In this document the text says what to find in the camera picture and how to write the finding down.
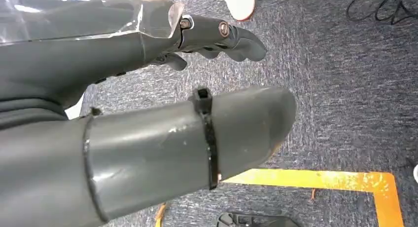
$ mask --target black cable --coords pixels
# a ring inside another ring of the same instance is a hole
[[[376,21],[386,21],[386,20],[389,20],[390,19],[390,24],[391,25],[395,25],[395,24],[397,24],[397,23],[399,23],[400,21],[403,21],[403,20],[405,20],[405,19],[408,19],[408,18],[417,18],[418,19],[418,14],[414,14],[414,13],[412,13],[410,10],[408,10],[405,6],[404,6],[404,4],[403,4],[403,2],[401,1],[401,0],[394,0],[395,1],[395,3],[396,3],[396,9],[395,9],[395,11],[391,14],[391,15],[389,15],[389,16],[387,16],[387,17],[384,17],[384,18],[379,18],[378,17],[378,13],[379,13],[379,10],[389,1],[389,0],[383,0],[380,4],[379,4],[379,6],[378,7],[376,7],[376,9],[373,11],[373,12],[371,12],[370,14],[368,14],[367,16],[365,16],[365,17],[362,17],[362,18],[354,18],[354,17],[352,17],[352,16],[350,16],[350,14],[349,14],[349,10],[350,10],[350,8],[351,8],[351,6],[356,2],[356,1],[358,1],[358,0],[353,0],[353,1],[351,1],[350,2],[350,4],[348,5],[348,7],[347,7],[347,9],[346,9],[346,17],[349,19],[349,20],[351,20],[351,21],[362,21],[362,20],[364,20],[364,19],[366,19],[366,18],[368,18],[368,17],[370,17],[370,16],[372,16],[373,14],[375,15],[375,20]],[[404,11],[405,11],[405,13],[406,13],[406,15],[407,16],[405,16],[405,17],[402,17],[401,19],[399,19],[399,20],[397,20],[397,21],[395,21],[395,18],[396,18],[396,16],[397,16],[397,14],[398,14],[398,12],[399,12],[399,10],[400,9],[403,9]]]

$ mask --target clear plastic sheet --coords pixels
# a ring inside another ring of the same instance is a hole
[[[0,0],[0,45],[135,32],[170,38],[183,9],[173,0]]]

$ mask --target black cable tie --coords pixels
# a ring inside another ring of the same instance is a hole
[[[193,102],[196,113],[202,119],[203,131],[208,144],[209,190],[212,190],[217,187],[220,181],[218,149],[212,123],[212,95],[206,87],[198,87],[193,91],[193,95],[189,100]]]

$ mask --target screw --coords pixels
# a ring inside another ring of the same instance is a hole
[[[221,33],[222,37],[228,37],[229,35],[229,25],[228,23],[222,21],[219,23],[219,32]]]
[[[189,20],[187,19],[182,19],[180,21],[180,28],[182,29],[190,29],[190,27],[192,27],[191,23]]]

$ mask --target prosthetic arm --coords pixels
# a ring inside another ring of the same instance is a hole
[[[27,11],[69,0],[18,1],[27,1],[21,3]],[[117,3],[114,15],[106,13],[109,19],[131,10]],[[86,10],[91,10],[87,4],[79,4],[72,12],[58,12],[57,19],[82,17]],[[27,23],[34,17],[20,14]],[[213,97],[202,87],[191,91],[189,101],[173,105],[67,119],[64,109],[92,83],[150,64],[183,70],[187,63],[175,52],[209,59],[224,52],[236,61],[265,57],[254,34],[222,20],[180,16],[170,22],[168,37],[144,29],[44,38],[37,32],[39,22],[31,22],[35,26],[24,29],[31,36],[26,40],[16,40],[22,39],[17,37],[21,28],[5,22],[3,31],[13,37],[3,35],[0,46],[2,227],[95,227],[216,188],[222,179],[263,163],[293,124],[294,98],[277,87]],[[49,18],[49,24],[56,22]]]

